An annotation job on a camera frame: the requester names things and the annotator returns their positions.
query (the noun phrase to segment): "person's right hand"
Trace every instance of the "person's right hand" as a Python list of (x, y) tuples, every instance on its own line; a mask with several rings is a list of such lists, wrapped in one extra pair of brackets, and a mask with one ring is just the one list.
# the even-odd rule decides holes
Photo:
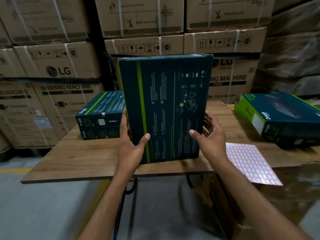
[(226, 152), (226, 136), (218, 119), (205, 111), (203, 135), (195, 130), (189, 131), (190, 136), (196, 140), (204, 157), (209, 161), (212, 169), (217, 170), (222, 165), (231, 163)]

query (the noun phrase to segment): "black metal table frame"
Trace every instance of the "black metal table frame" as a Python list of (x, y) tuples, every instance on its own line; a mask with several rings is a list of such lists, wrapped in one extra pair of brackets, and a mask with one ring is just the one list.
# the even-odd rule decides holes
[[(123, 205), (124, 205), (124, 202), (125, 202), (125, 196), (126, 195), (130, 195), (131, 193), (134, 192), (134, 190), (136, 189), (136, 186), (137, 186), (137, 181), (138, 181), (138, 178), (134, 178), (133, 185), (132, 185), (131, 189), (130, 190), (126, 189), (123, 192), (122, 199), (121, 199), (121, 202), (120, 202), (120, 206), (119, 206), (119, 209), (118, 209), (118, 213), (117, 213), (117, 216), (116, 216), (116, 219), (115, 219), (115, 223), (114, 223), (113, 240), (117, 240), (118, 231), (119, 231), (119, 227), (120, 227), (122, 209), (123, 209)], [(190, 189), (193, 189), (194, 186), (193, 186), (193, 184), (192, 184), (192, 182), (190, 180), (190, 176), (189, 175), (186, 175), (186, 181), (187, 181)], [(214, 201), (214, 195), (210, 194), (210, 198), (211, 198), (211, 200), (213, 202), (215, 202)], [(214, 204), (212, 206), (212, 211), (213, 211), (214, 218), (215, 218), (215, 220), (216, 220), (216, 222), (218, 224), (218, 227), (219, 227), (219, 229), (221, 231), (223, 239), (227, 239), (226, 232), (223, 229), (223, 226), (221, 224), (221, 220), (218, 217), (217, 208), (216, 208), (216, 206)]]

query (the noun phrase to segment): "gray floor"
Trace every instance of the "gray floor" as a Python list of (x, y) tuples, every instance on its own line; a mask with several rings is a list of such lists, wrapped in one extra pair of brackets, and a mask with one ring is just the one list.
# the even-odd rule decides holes
[[(40, 159), (14, 158), (0, 169), (32, 168)], [(0, 173), (0, 239), (74, 239), (100, 181), (22, 185), (24, 175)], [(139, 179), (135, 194), (125, 198), (118, 239), (219, 239), (211, 209), (185, 177)], [(320, 202), (300, 225), (320, 239)]]

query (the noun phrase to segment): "wooden table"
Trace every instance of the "wooden table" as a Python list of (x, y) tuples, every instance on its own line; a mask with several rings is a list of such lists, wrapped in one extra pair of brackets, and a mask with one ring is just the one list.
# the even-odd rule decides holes
[[(207, 110), (217, 116), (230, 143), (254, 144), (271, 167), (299, 166), (273, 143), (268, 143), (255, 128), (238, 117), (221, 101), (208, 101)], [(75, 126), (23, 179), (22, 183), (109, 179), (115, 173), (118, 138), (82, 140)], [(160, 162), (139, 166), (134, 177), (198, 174), (212, 172), (200, 152), (196, 159)]]

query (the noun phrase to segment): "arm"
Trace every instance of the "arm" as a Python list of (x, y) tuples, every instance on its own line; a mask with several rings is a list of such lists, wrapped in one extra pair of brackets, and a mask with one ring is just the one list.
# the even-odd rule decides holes
[(190, 130), (203, 155), (226, 184), (250, 226), (260, 239), (311, 239), (296, 227), (229, 161), (224, 131), (217, 118), (206, 112), (203, 134)]
[(137, 146), (132, 144), (128, 136), (127, 116), (124, 111), (120, 125), (118, 163), (114, 177), (79, 240), (111, 238), (122, 194), (142, 160), (144, 147), (149, 139), (150, 134), (146, 133)]

